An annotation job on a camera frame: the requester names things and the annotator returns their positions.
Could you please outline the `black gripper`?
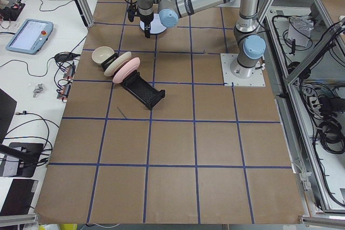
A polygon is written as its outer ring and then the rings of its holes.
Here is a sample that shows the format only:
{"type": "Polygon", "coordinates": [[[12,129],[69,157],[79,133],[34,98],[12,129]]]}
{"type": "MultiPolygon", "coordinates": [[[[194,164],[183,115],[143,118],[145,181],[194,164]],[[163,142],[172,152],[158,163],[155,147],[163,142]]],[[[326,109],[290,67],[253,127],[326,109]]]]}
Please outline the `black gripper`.
{"type": "Polygon", "coordinates": [[[146,38],[150,38],[150,24],[154,20],[154,14],[143,15],[140,14],[140,21],[143,23],[144,26],[144,35],[146,38]]]}

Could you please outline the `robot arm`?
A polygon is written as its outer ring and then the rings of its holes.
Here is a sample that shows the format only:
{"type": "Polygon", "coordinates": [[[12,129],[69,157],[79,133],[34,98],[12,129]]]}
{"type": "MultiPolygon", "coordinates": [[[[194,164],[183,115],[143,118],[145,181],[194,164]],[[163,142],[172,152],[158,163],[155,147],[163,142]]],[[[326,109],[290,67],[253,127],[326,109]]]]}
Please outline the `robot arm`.
{"type": "MultiPolygon", "coordinates": [[[[192,16],[193,14],[228,3],[232,0],[136,0],[131,3],[127,15],[130,21],[139,17],[144,23],[145,37],[150,38],[150,23],[154,19],[153,6],[157,5],[157,11],[160,22],[165,27],[174,27],[180,18],[192,16]]],[[[241,68],[252,68],[257,62],[257,57],[249,55],[246,46],[247,38],[256,34],[260,25],[258,18],[258,1],[259,0],[241,0],[239,18],[234,27],[234,35],[240,48],[238,65],[241,68]]]]}

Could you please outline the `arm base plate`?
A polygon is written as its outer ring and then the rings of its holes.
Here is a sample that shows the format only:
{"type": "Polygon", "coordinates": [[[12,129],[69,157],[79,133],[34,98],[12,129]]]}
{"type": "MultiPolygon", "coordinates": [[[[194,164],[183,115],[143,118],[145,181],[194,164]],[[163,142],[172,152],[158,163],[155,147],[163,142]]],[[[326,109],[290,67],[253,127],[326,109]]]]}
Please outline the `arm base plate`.
{"type": "Polygon", "coordinates": [[[265,87],[260,61],[252,68],[242,68],[237,63],[237,56],[236,53],[220,54],[223,84],[229,87],[265,87]]]}

